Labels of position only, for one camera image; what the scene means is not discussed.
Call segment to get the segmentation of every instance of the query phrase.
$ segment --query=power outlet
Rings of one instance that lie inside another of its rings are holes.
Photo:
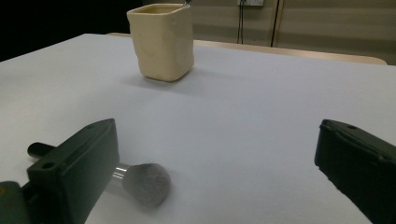
[[[245,1],[244,6],[246,7],[262,7],[264,6],[264,0],[242,0]],[[236,5],[241,5],[241,0],[236,0]]]

